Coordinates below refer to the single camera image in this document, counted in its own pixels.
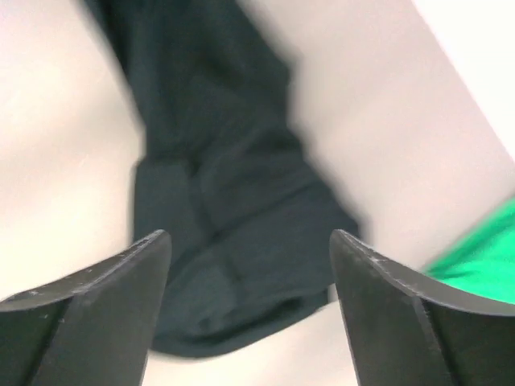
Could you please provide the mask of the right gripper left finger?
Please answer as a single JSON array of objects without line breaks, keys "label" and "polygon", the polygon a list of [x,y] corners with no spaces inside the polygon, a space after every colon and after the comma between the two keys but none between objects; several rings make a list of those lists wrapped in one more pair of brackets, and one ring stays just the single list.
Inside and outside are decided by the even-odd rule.
[{"label": "right gripper left finger", "polygon": [[1,383],[140,385],[167,281],[171,238],[127,250],[1,302]]}]

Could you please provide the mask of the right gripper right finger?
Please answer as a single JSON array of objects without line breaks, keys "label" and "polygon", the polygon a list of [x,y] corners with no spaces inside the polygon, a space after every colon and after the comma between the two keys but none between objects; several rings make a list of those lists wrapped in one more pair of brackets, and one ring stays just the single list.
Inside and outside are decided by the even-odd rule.
[{"label": "right gripper right finger", "polygon": [[335,230],[330,256],[360,386],[514,386],[514,306],[453,288]]}]

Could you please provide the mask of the black t shirt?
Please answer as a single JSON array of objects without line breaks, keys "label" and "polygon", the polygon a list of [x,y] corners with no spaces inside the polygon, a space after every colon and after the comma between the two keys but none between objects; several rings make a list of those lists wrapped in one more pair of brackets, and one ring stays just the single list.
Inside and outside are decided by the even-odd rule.
[{"label": "black t shirt", "polygon": [[171,235],[151,347],[241,349],[328,303],[328,241],[354,218],[287,122],[289,72],[234,1],[88,1],[144,124],[133,234]]}]

